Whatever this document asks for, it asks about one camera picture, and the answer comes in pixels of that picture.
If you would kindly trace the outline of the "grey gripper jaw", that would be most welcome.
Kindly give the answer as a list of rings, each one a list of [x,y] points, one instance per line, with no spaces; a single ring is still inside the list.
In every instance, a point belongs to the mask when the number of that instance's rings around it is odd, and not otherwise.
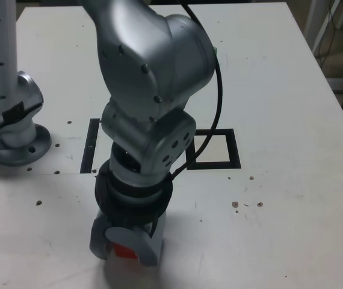
[[[112,242],[106,237],[106,231],[110,227],[112,225],[107,220],[106,215],[99,210],[91,228],[89,248],[94,256],[102,260],[109,258],[113,247]]]
[[[166,212],[158,218],[152,236],[149,235],[150,224],[134,226],[132,229],[111,227],[105,231],[105,236],[109,241],[134,251],[140,264],[156,267],[161,256],[165,220]]]

